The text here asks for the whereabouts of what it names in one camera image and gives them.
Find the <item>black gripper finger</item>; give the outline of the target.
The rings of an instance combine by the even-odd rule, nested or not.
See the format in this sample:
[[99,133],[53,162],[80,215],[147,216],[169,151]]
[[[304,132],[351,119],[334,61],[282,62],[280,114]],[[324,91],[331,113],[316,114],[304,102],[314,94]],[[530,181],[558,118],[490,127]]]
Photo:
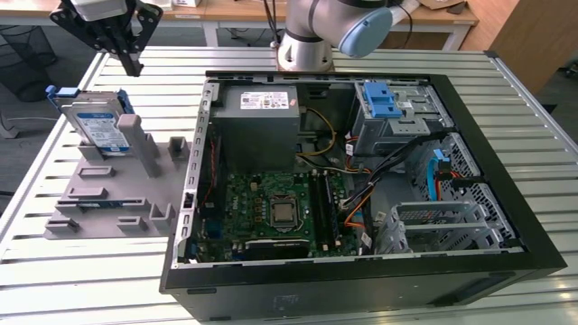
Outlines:
[[143,65],[139,62],[140,54],[152,38],[155,29],[157,28],[160,19],[163,17],[163,9],[156,5],[136,2],[135,3],[135,16],[140,24],[140,31],[132,35],[129,45],[129,69],[127,70],[128,76],[139,76],[141,73]]
[[88,47],[96,51],[113,54],[124,71],[129,69],[129,48],[117,48],[115,42],[100,35],[84,21],[84,4],[87,2],[135,2],[135,1],[61,1],[57,9],[49,14],[52,22],[71,33]]

